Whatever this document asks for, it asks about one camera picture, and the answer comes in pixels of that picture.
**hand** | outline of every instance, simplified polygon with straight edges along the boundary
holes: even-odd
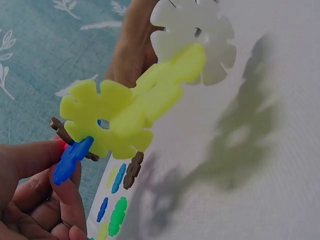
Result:
[[[71,180],[60,186],[52,182],[63,147],[61,139],[0,145],[1,240],[88,239],[78,192],[81,164]]]
[[[150,23],[157,1],[132,0],[104,79],[133,88],[140,75],[158,61],[150,41],[150,34],[162,29]]]

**teal tablecloth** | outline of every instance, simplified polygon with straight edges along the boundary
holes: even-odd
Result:
[[[103,80],[130,0],[0,0],[0,143],[54,136],[61,96],[76,80]],[[83,161],[88,215],[108,160]]]

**white surface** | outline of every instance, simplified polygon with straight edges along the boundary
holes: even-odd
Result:
[[[104,190],[107,172],[122,164],[110,160],[89,215],[90,237],[103,197],[115,203],[126,196],[117,240],[319,239],[320,1],[219,4],[235,31],[234,68],[217,85],[185,87],[154,125],[133,189]],[[242,78],[265,34],[270,64],[257,66],[265,49],[258,43]]]
[[[219,5],[213,0],[160,0],[150,18],[153,25],[165,27],[151,34],[158,61],[166,62],[187,45],[199,42],[205,46],[207,61],[196,83],[213,85],[224,80],[224,68],[234,66],[237,49],[227,42],[235,37],[229,19],[218,18],[218,12]]]

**blue foam piece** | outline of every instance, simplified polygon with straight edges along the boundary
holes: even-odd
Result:
[[[102,202],[102,204],[101,204],[101,206],[100,206],[100,210],[98,212],[98,217],[96,218],[96,221],[98,223],[101,222],[102,218],[104,217],[104,215],[106,213],[106,209],[108,207],[108,201],[109,201],[109,199],[107,197],[105,197],[103,202]]]
[[[77,161],[85,158],[93,142],[94,138],[88,136],[81,142],[75,142],[66,148],[53,173],[54,184],[59,186],[71,177],[77,168]]]
[[[124,178],[124,175],[126,173],[126,168],[127,168],[127,165],[125,163],[122,164],[122,166],[120,167],[119,172],[116,175],[114,183],[112,185],[112,190],[111,190],[112,194],[115,194],[116,192],[118,192],[119,186],[120,186],[122,179]]]

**plastic connector piece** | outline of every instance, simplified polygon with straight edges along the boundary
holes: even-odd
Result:
[[[115,205],[115,208],[111,214],[108,234],[110,237],[115,236],[119,230],[120,225],[124,222],[126,209],[127,209],[127,199],[122,196]]]
[[[85,158],[93,142],[93,137],[88,136],[81,142],[75,142],[72,146],[66,148],[60,162],[56,165],[53,174],[54,184],[59,186],[71,177],[77,168],[77,161]]]
[[[100,210],[99,210],[98,216],[97,216],[97,218],[96,218],[96,221],[97,221],[98,223],[101,222],[102,218],[104,217],[104,215],[105,215],[105,213],[106,213],[106,209],[107,209],[107,207],[108,207],[108,201],[109,201],[109,198],[105,197],[104,200],[103,200],[103,202],[102,202],[102,204],[101,204],[101,206],[100,206]]]
[[[112,185],[112,190],[111,190],[112,194],[115,194],[116,192],[118,192],[119,186],[120,186],[122,179],[124,178],[124,175],[126,173],[126,168],[127,168],[127,165],[125,163],[122,164],[122,166],[120,167],[119,172],[116,175],[114,183]]]

